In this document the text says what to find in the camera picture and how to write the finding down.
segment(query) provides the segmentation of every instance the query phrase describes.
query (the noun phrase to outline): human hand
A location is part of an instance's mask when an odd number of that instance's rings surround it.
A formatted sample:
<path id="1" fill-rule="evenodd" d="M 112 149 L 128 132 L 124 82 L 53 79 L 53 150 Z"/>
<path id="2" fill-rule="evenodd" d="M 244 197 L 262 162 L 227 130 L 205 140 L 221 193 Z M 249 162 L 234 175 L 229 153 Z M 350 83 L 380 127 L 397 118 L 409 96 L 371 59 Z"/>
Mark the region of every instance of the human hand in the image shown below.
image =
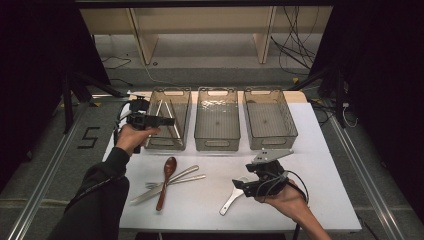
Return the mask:
<path id="1" fill-rule="evenodd" d="M 159 128 L 149 128 L 146 130 L 137 130 L 131 126 L 131 124 L 125 124 L 122 126 L 119 133 L 118 142 L 116 147 L 119 147 L 128 153 L 131 157 L 134 148 L 143 146 L 149 135 L 155 135 L 160 132 Z"/>
<path id="2" fill-rule="evenodd" d="M 293 180 L 290 179 L 289 181 L 297 187 Z M 255 200 L 268 203 L 295 222 L 298 222 L 300 217 L 305 214 L 312 214 L 302 194 L 290 185 L 286 185 L 277 195 L 255 197 Z"/>
<path id="3" fill-rule="evenodd" d="M 290 185 L 286 185 L 277 195 L 256 197 L 256 201 L 268 203 L 279 212 L 298 223 L 312 240 L 329 240 L 328 233 L 324 230 L 312 211 L 309 209 L 303 195 Z"/>

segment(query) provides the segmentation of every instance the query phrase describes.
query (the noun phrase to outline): silver fork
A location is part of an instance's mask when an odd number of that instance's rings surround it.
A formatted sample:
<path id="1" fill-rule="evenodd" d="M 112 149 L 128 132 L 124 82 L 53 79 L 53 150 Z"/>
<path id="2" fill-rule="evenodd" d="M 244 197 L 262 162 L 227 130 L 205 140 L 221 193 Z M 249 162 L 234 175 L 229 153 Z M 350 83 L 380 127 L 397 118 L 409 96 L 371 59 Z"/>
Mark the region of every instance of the silver fork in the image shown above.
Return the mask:
<path id="1" fill-rule="evenodd" d="M 205 178 L 206 175 L 205 174 L 201 174 L 201 175 L 196 175 L 193 177 L 188 177 L 188 178 L 183 178 L 183 179 L 177 179 L 173 182 L 170 182 L 169 185 L 171 184 L 176 184 L 176 183 L 183 183 L 183 182 L 189 182 L 189 181 L 194 181 L 194 180 L 199 180 L 199 179 L 203 179 Z M 152 189 L 154 187 L 157 187 L 159 185 L 161 185 L 163 182 L 146 182 L 146 188 L 148 189 Z"/>

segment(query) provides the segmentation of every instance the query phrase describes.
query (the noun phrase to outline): clear plastic bin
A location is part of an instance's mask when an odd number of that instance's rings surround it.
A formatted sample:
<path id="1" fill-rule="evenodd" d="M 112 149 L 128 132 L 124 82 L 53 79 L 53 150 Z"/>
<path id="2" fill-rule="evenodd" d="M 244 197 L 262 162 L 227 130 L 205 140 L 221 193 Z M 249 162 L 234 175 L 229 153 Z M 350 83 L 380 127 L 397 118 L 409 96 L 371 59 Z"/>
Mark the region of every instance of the clear plastic bin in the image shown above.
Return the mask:
<path id="1" fill-rule="evenodd" d="M 240 119 L 236 88 L 199 88 L 194 138 L 197 151 L 237 151 Z"/>
<path id="2" fill-rule="evenodd" d="M 297 129 L 280 87 L 247 87 L 243 108 L 250 149 L 290 149 Z"/>
<path id="3" fill-rule="evenodd" d="M 191 105 L 190 88 L 154 88 L 148 114 L 175 118 L 175 125 L 160 126 L 161 132 L 148 138 L 144 148 L 185 150 Z"/>

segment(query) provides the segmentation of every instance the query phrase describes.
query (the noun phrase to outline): white table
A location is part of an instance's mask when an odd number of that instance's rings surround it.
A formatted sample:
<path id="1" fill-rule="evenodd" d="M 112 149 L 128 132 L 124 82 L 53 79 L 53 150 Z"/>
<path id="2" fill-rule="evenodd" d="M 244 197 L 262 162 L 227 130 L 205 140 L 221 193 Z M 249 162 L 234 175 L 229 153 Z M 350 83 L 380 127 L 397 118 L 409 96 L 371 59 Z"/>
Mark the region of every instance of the white table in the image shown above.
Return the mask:
<path id="1" fill-rule="evenodd" d="M 239 197 L 225 216 L 219 210 L 233 190 L 232 179 L 246 176 L 250 181 L 258 177 L 245 167 L 258 154 L 249 148 L 244 111 L 239 98 L 240 147 L 237 152 L 198 152 L 194 141 L 196 93 L 192 93 L 193 107 L 185 151 L 158 151 L 142 149 L 134 154 L 127 165 L 130 190 L 122 213 L 120 228 L 145 232 L 284 232 L 292 231 L 295 223 L 273 207 L 260 204 L 253 198 Z M 315 114 L 309 103 L 289 103 L 298 137 L 294 153 L 279 159 L 286 170 L 296 172 L 309 191 L 309 206 L 327 231 L 355 232 L 361 230 L 352 204 L 334 165 Z M 104 160 L 113 141 L 106 149 Z M 164 208 L 156 211 L 158 196 L 138 205 L 129 200 L 146 192 L 145 182 L 163 181 L 163 166 L 174 156 L 176 173 L 198 165 L 199 170 L 189 174 L 206 174 L 202 180 L 170 185 Z M 300 181 L 289 174 L 298 185 Z"/>

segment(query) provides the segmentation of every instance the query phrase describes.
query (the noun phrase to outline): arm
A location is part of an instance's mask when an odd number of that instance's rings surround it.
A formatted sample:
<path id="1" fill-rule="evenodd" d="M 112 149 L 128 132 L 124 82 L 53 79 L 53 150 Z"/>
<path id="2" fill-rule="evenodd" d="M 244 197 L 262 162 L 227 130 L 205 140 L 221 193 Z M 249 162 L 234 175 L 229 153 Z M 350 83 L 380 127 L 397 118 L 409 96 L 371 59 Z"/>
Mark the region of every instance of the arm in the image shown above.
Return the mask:
<path id="1" fill-rule="evenodd" d="M 268 203 L 285 216 L 293 219 L 293 221 L 298 223 L 300 227 L 305 230 L 306 234 L 312 240 L 331 239 L 309 209 L 302 195 L 289 185 L 284 187 L 283 190 L 275 196 L 267 196 L 265 199 L 255 199 L 259 202 Z"/>
<path id="2" fill-rule="evenodd" d="M 48 239 L 118 239 L 119 221 L 128 195 L 124 176 L 133 149 L 160 130 L 137 131 L 122 127 L 116 146 L 105 162 L 85 174 L 74 199 Z"/>

